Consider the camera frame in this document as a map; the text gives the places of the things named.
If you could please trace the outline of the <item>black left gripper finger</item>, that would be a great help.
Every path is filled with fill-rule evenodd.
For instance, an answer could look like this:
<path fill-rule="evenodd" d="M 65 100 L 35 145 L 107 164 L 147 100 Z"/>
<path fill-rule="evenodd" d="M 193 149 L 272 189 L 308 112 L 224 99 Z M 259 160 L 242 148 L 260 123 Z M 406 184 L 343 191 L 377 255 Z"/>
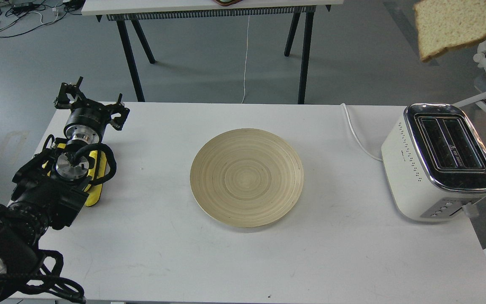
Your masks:
<path fill-rule="evenodd" d="M 83 79 L 80 76 L 76 83 L 61 83 L 59 93 L 54 100 L 54 107 L 56 109 L 74 111 L 87 107 L 87 97 L 80 89 Z"/>
<path fill-rule="evenodd" d="M 130 113 L 130 109 L 125 107 L 123 94 L 119 94 L 115 103 L 101 104 L 101 125 L 106 128 L 110 125 L 116 131 L 121 131 Z"/>

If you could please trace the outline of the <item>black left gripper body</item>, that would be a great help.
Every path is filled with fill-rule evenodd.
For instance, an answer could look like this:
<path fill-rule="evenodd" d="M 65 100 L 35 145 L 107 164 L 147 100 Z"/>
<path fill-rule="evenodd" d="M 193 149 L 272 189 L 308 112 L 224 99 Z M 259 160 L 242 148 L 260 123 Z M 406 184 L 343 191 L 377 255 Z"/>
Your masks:
<path fill-rule="evenodd" d="M 71 137 L 75 129 L 81 127 L 87 127 L 89 133 L 96 137 L 104 136 L 106 125 L 111 119 L 106 104 L 74 104 L 69 109 L 71 114 L 64 127 L 65 137 Z"/>

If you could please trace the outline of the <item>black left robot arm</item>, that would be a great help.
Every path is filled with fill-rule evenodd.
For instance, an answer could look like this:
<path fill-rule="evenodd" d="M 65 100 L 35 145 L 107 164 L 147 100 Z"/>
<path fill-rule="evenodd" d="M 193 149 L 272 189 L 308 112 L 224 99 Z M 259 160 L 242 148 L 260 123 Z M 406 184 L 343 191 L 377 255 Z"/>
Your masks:
<path fill-rule="evenodd" d="M 86 302 L 83 287 L 61 276 L 62 254 L 42 250 L 39 240 L 49 228 L 69 227 L 84 206 L 98 202 L 103 184 L 116 174 L 113 151 L 102 143 L 106 127 L 123 129 L 130 110 L 122 94 L 110 104 L 87 98 L 82 80 L 62 83 L 54 100 L 56 109 L 70 110 L 64 137 L 46 138 L 15 173 L 10 203 L 0 204 L 0 302 L 17 292 Z"/>

